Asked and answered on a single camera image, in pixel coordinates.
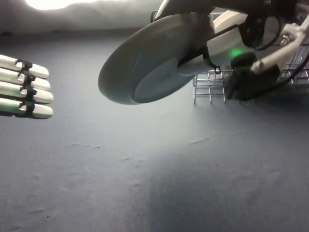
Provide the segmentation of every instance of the wire rack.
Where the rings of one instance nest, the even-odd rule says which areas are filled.
[[[212,12],[211,18],[214,20],[222,12]],[[274,44],[272,49],[275,51],[279,49],[279,44]],[[309,53],[309,40],[306,39],[299,51],[294,55],[290,62],[286,63],[286,67],[282,70],[282,75],[280,78],[286,78],[291,75],[291,72],[302,62],[302,60]],[[224,81],[232,73],[232,69],[229,66],[221,67],[222,72],[220,74],[215,74],[214,70],[209,72],[201,73],[196,75],[193,79],[193,97],[194,104],[196,103],[197,97],[208,97],[212,103],[212,99],[215,97],[221,97],[224,102],[226,102],[225,92],[224,92]],[[309,68],[308,65],[302,69],[302,71],[291,80],[291,82],[279,90],[271,94],[281,94],[281,95],[291,95],[291,94],[309,94]]]

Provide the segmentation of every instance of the gray background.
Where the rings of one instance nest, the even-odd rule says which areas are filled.
[[[49,120],[0,118],[0,231],[309,231],[308,104],[110,102],[98,73],[131,33],[0,39],[55,96]]]

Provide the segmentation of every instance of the green light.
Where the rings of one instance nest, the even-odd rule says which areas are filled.
[[[242,49],[234,48],[233,50],[231,50],[229,52],[229,55],[230,55],[230,57],[234,58],[234,57],[237,57],[237,56],[239,56],[243,53],[244,53],[244,51]]]

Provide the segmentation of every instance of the wire basket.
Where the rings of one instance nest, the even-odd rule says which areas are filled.
[[[222,12],[212,12],[211,18],[214,20]],[[280,44],[274,44],[273,49],[277,50]],[[309,40],[306,39],[299,51],[294,55],[290,62],[286,63],[285,69],[282,70],[282,75],[280,78],[286,78],[293,70],[301,64],[303,59],[309,53]],[[226,102],[225,92],[224,92],[224,80],[229,77],[232,73],[232,69],[229,66],[221,67],[222,72],[220,74],[215,74],[214,70],[209,72],[198,74],[193,79],[193,97],[194,104],[196,103],[197,97],[209,97],[210,102],[214,97],[221,97],[224,102]],[[279,90],[271,94],[309,94],[309,68],[306,65],[302,71],[293,79],[289,84],[281,87]]]

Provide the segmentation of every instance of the robotic hand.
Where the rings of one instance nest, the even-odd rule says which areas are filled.
[[[248,100],[289,82],[308,62],[284,81],[281,70],[297,52],[309,32],[308,0],[164,0],[151,24],[128,38],[105,62],[98,86],[103,95],[121,104],[148,103],[164,98],[186,85],[195,75],[209,70],[220,73],[231,65],[225,82],[228,98]],[[214,22],[214,7],[231,9]],[[263,44],[268,17],[279,23],[276,36]],[[282,38],[281,48],[257,59]]]
[[[0,55],[0,116],[50,118],[48,75],[42,66]]]

